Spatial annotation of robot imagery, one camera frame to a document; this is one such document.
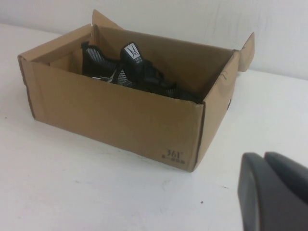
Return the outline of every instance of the shoe tongue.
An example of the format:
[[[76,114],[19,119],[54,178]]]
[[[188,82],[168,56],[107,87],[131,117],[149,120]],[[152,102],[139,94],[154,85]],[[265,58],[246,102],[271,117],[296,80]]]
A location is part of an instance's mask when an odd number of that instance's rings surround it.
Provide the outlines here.
[[[145,60],[134,42],[122,48],[120,56],[130,81],[143,77]]]

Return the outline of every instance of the table surface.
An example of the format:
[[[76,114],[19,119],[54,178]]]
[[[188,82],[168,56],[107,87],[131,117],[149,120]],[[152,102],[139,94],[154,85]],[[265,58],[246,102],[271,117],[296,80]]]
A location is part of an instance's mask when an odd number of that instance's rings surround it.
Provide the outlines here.
[[[308,81],[257,71],[193,173],[35,121],[17,55],[57,36],[0,24],[0,230],[239,231],[244,152],[308,166]]]

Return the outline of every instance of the white wall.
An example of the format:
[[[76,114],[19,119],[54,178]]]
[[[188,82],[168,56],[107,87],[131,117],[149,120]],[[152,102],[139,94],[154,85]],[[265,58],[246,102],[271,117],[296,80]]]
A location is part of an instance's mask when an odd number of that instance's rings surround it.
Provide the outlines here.
[[[0,0],[0,23],[66,33],[94,8],[126,29],[226,48],[255,31],[252,69],[308,79],[307,0]]]

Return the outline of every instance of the black shoe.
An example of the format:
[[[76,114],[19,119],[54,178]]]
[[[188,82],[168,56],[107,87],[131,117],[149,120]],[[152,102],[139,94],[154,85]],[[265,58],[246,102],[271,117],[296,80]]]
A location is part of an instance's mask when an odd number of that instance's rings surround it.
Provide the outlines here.
[[[119,60],[105,57],[102,51],[89,42],[83,42],[82,48],[82,74],[84,76],[108,81],[119,65]]]
[[[96,46],[86,45],[83,46],[84,75],[170,98],[202,103],[201,97],[168,82],[162,72],[143,58],[134,42],[121,50],[121,61],[108,59]]]

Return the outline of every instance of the cardboard box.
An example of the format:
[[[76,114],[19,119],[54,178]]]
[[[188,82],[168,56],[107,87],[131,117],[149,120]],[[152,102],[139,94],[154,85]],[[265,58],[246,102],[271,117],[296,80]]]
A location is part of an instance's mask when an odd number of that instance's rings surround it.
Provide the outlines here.
[[[238,71],[253,59],[252,34],[229,50],[123,30],[98,11],[86,25],[18,56],[33,117],[142,156],[193,171],[229,107]],[[81,75],[81,42],[111,58],[131,41],[167,79],[204,96],[172,99]]]

